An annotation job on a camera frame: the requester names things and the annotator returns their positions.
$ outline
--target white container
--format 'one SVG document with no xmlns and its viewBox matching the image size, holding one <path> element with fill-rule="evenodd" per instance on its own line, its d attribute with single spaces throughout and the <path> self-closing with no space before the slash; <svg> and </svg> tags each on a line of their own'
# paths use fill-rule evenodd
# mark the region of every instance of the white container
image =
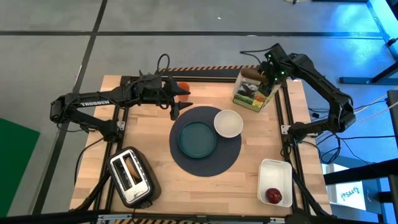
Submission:
<svg viewBox="0 0 398 224">
<path fill-rule="evenodd" d="M 278 204 L 269 203 L 266 191 L 275 188 L 282 194 L 282 200 Z M 288 162 L 273 159 L 264 159 L 259 166 L 259 181 L 257 198 L 263 203 L 290 207 L 293 203 L 292 192 L 292 166 Z"/>
<path fill-rule="evenodd" d="M 243 130 L 243 120 L 241 115 L 233 110 L 223 110 L 218 112 L 214 118 L 214 128 L 217 133 L 224 138 L 233 138 L 241 134 Z"/>
</svg>

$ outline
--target red apple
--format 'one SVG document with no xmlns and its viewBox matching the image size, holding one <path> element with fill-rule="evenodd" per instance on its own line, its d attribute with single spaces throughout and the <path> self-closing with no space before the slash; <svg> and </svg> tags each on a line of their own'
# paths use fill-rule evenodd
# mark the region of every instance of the red apple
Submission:
<svg viewBox="0 0 398 224">
<path fill-rule="evenodd" d="M 266 191 L 266 199 L 269 203 L 277 204 L 282 200 L 282 194 L 278 189 L 268 189 Z"/>
</svg>

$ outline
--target dark blue placemat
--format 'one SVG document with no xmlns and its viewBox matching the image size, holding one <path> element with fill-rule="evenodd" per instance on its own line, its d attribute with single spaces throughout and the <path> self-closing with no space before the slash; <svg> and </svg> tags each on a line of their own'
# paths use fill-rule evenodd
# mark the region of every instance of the dark blue placemat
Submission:
<svg viewBox="0 0 398 224">
<path fill-rule="evenodd" d="M 181 115 L 170 131 L 170 151 L 174 161 L 185 171 L 200 177 L 211 177 L 228 170 L 239 156 L 242 137 L 224 138 L 217 134 L 215 150 L 208 156 L 194 159 L 185 155 L 178 147 L 178 134 L 189 122 L 202 121 L 214 128 L 214 117 L 221 110 L 211 106 L 192 108 Z"/>
</svg>

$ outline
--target green mat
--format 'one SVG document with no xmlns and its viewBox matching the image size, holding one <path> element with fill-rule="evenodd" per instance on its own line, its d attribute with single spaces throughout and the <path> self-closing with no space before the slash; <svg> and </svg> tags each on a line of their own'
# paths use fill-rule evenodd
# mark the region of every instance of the green mat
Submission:
<svg viewBox="0 0 398 224">
<path fill-rule="evenodd" d="M 7 216 L 39 135 L 0 118 L 0 170 L 6 175 L 0 190 L 0 217 Z"/>
</svg>

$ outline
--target yellow black striped tape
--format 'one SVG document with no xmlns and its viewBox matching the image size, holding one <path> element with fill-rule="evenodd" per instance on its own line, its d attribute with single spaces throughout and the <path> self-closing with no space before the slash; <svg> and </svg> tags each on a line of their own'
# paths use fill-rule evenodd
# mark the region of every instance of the yellow black striped tape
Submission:
<svg viewBox="0 0 398 224">
<path fill-rule="evenodd" d="M 175 221 L 175 220 L 146 220 L 146 219 L 137 219 L 134 221 L 131 219 L 128 220 L 115 220 L 115 224 L 196 224 L 191 221 Z"/>
<path fill-rule="evenodd" d="M 202 71 L 202 70 L 230 70 L 230 69 L 242 69 L 242 68 L 257 68 L 258 65 L 225 65 L 225 66 L 203 66 L 203 67 L 179 67 L 169 68 L 169 72 L 181 72 L 181 71 Z"/>
</svg>

